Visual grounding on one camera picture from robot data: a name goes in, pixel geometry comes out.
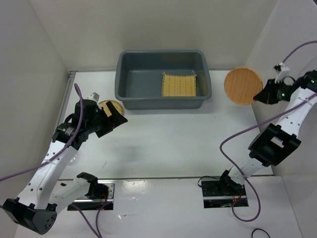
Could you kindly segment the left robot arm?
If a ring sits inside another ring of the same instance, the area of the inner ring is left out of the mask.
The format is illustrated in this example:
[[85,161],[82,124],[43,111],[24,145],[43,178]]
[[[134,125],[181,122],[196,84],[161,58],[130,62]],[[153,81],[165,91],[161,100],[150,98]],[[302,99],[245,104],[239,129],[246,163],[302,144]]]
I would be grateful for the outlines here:
[[52,228],[58,213],[76,199],[85,196],[107,200],[108,186],[85,172],[78,174],[59,191],[53,191],[65,167],[90,134],[102,137],[128,121],[111,102],[107,102],[106,106],[110,116],[94,100],[77,102],[74,113],[56,128],[41,167],[18,196],[8,198],[2,206],[14,223],[44,235]]

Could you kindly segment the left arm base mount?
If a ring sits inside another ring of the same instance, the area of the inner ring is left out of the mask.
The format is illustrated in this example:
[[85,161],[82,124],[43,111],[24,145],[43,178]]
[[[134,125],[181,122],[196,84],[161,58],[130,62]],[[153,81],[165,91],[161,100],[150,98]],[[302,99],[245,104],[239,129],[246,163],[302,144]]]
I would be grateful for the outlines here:
[[107,189],[98,191],[97,195],[93,198],[81,196],[73,201],[73,205],[77,206],[82,211],[98,211],[100,208],[102,210],[113,210],[115,181],[99,180],[98,183],[106,186]]

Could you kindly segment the square woven bamboo tray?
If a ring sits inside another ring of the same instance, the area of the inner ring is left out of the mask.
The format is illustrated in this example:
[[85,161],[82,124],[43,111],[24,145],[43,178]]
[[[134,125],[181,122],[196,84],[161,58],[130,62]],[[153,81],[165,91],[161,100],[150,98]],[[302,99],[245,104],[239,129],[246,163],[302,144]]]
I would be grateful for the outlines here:
[[163,97],[196,97],[196,75],[162,74],[161,95]]

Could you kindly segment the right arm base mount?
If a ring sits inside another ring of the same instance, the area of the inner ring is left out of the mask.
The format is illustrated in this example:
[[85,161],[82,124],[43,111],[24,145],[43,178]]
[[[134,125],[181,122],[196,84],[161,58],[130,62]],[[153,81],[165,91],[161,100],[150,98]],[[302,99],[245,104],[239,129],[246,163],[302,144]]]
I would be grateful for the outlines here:
[[222,190],[219,177],[203,176],[197,185],[202,190],[204,208],[231,208],[237,201],[235,207],[248,207],[245,188],[238,191]]

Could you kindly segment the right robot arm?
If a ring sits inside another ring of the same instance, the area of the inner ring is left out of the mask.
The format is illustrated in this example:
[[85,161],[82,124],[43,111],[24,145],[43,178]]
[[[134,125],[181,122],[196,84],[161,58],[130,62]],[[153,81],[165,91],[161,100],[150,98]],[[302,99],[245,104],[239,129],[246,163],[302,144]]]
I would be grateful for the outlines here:
[[270,79],[254,100],[266,104],[287,101],[289,104],[286,111],[276,117],[278,122],[270,123],[252,141],[248,147],[249,157],[238,167],[223,172],[217,182],[218,192],[223,195],[240,190],[246,178],[262,168],[277,166],[300,146],[300,126],[317,102],[317,72],[308,71],[292,85]]

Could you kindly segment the round orange bamboo tray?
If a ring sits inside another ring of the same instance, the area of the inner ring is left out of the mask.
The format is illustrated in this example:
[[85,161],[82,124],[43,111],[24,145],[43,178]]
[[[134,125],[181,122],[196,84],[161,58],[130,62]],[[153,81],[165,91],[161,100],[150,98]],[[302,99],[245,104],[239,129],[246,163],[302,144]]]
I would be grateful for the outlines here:
[[263,81],[259,74],[248,67],[232,69],[224,80],[224,90],[227,97],[232,102],[243,106],[254,103],[254,96],[263,88]]

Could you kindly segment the round green-rimmed bamboo tray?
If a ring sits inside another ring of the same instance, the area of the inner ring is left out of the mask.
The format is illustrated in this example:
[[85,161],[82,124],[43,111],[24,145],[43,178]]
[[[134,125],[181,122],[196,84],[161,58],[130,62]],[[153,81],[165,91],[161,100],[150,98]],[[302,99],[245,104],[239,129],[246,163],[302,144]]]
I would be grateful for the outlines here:
[[115,109],[123,116],[124,115],[124,110],[122,105],[115,101],[115,100],[104,100],[99,102],[99,105],[103,108],[104,112],[106,113],[107,117],[110,117],[112,115],[111,111],[109,110],[108,106],[106,105],[107,102],[111,102],[112,105],[115,107]]

